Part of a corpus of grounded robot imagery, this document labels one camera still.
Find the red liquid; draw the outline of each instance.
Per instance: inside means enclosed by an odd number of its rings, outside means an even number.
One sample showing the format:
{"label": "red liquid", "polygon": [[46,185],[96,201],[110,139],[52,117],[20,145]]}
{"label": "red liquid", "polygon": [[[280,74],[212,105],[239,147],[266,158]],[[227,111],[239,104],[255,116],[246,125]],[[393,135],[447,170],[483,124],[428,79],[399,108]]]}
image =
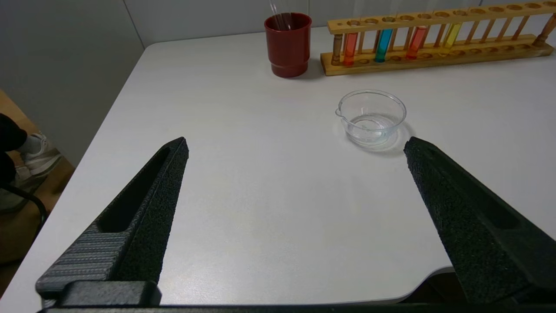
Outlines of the red liquid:
{"label": "red liquid", "polygon": [[355,61],[355,46],[357,45],[357,35],[359,33],[347,34],[346,45],[344,50],[344,65],[352,66]]}
{"label": "red liquid", "polygon": [[411,44],[409,45],[408,54],[405,56],[406,58],[410,60],[414,60],[417,58],[417,53],[419,52],[419,46],[421,46],[421,43],[426,39],[425,33],[426,33],[425,26],[417,26],[417,29],[413,34],[413,38],[411,39]]}

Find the chair leg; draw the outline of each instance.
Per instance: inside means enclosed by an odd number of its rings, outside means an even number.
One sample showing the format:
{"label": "chair leg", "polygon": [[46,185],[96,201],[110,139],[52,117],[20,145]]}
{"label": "chair leg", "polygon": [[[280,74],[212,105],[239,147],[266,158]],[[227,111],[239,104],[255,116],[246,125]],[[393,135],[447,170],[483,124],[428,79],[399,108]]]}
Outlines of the chair leg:
{"label": "chair leg", "polygon": [[8,183],[4,183],[4,182],[0,182],[0,188],[5,189],[13,194],[16,194],[22,198],[25,198],[27,200],[32,201],[38,208],[38,212],[40,215],[40,221],[39,224],[37,226],[37,231],[35,232],[35,236],[33,238],[33,241],[37,238],[38,233],[41,231],[41,228],[44,226],[44,223],[46,223],[46,219],[48,218],[48,212],[46,211],[46,207],[44,206],[44,204],[42,203],[42,201],[35,197],[34,195],[25,192],[17,187],[14,187]]}

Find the test tube hole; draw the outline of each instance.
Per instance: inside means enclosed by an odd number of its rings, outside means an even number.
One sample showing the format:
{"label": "test tube hole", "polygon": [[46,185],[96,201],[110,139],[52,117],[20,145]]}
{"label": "test tube hole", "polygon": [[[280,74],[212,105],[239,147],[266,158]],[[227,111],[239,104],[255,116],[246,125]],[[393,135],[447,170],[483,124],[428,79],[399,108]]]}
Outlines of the test tube hole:
{"label": "test tube hole", "polygon": [[437,12],[434,15],[438,16],[438,17],[449,17],[450,14],[446,13],[446,12]]}

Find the test tube rack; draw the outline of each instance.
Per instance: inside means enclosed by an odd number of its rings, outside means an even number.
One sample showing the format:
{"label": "test tube rack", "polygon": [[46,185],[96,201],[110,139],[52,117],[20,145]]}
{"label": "test tube rack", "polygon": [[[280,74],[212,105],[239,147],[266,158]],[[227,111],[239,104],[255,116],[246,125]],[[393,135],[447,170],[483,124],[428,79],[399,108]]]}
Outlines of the test tube rack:
{"label": "test tube rack", "polygon": [[[547,13],[552,13],[552,16],[538,36],[521,35],[529,16]],[[522,18],[518,29],[513,35],[506,36],[506,30],[512,19],[516,17]],[[504,26],[496,37],[489,37],[494,22],[499,18],[505,19]],[[488,21],[488,25],[481,38],[473,39],[481,21]],[[438,51],[446,25],[463,22],[473,22],[467,39],[456,41],[449,55],[440,56]],[[414,28],[428,26],[429,30],[431,25],[440,25],[436,41],[434,43],[423,42],[417,59],[408,60],[405,58]],[[402,33],[398,32],[398,29],[404,27],[408,28],[405,45],[394,47],[396,34],[400,35]],[[442,10],[431,14],[409,13],[397,17],[371,16],[363,17],[358,21],[349,18],[335,19],[328,21],[330,34],[334,35],[333,52],[322,53],[320,58],[326,76],[334,76],[548,56],[554,48],[547,44],[545,40],[554,30],[554,27],[556,27],[556,2],[553,1]],[[389,29],[393,29],[394,32],[386,61],[377,63],[374,59],[380,31]],[[365,32],[367,31],[376,31],[373,49],[363,49]],[[342,41],[348,33],[360,33],[359,45],[354,64],[344,66]]]}

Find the black pants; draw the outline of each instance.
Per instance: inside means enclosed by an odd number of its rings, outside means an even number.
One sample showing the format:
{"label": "black pants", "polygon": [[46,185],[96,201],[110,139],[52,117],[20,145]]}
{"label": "black pants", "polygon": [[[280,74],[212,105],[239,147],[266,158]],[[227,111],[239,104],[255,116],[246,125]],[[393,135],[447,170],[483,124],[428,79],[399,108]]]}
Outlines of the black pants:
{"label": "black pants", "polygon": [[5,151],[16,150],[27,140],[27,132],[12,119],[0,114],[0,181],[9,183],[16,177],[16,166]]}

